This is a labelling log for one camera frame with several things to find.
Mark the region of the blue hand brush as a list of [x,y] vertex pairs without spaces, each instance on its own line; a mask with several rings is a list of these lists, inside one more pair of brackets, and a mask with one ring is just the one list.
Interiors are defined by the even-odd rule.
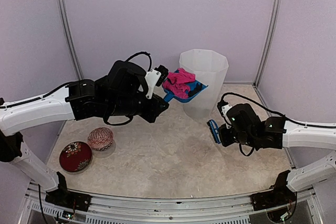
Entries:
[[210,119],[209,121],[207,121],[207,125],[210,129],[210,132],[213,136],[213,139],[215,141],[216,144],[220,144],[221,141],[220,141],[220,138],[219,138],[219,127],[217,125],[217,123],[213,120],[213,119]]

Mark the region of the blue dustpan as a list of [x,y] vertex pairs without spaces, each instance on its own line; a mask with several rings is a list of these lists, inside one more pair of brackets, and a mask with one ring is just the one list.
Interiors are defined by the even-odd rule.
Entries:
[[197,80],[193,82],[179,82],[167,78],[162,84],[163,91],[165,92],[163,99],[167,103],[170,103],[173,99],[180,103],[189,103],[207,87]]

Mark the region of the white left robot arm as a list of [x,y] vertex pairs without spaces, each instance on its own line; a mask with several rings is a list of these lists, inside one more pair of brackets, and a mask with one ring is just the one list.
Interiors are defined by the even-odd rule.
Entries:
[[67,121],[101,118],[104,123],[112,116],[123,116],[130,123],[139,116],[149,123],[169,104],[153,93],[152,85],[141,87],[138,79],[112,85],[106,78],[97,81],[82,80],[60,85],[54,90],[15,102],[1,101],[1,162],[16,166],[37,182],[49,195],[66,206],[73,201],[66,179],[60,172],[48,167],[26,142],[29,131],[42,132],[37,142],[49,153],[56,133]]

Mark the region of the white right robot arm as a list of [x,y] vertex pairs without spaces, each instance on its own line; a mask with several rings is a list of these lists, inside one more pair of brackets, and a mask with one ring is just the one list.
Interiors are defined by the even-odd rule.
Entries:
[[332,152],[304,167],[285,172],[284,185],[269,192],[273,205],[281,204],[292,192],[300,191],[312,184],[335,176],[335,125],[320,127],[308,123],[293,123],[281,117],[269,117],[265,121],[231,118],[231,125],[223,124],[215,130],[216,142],[228,147],[237,143],[254,150],[261,148],[312,147]]

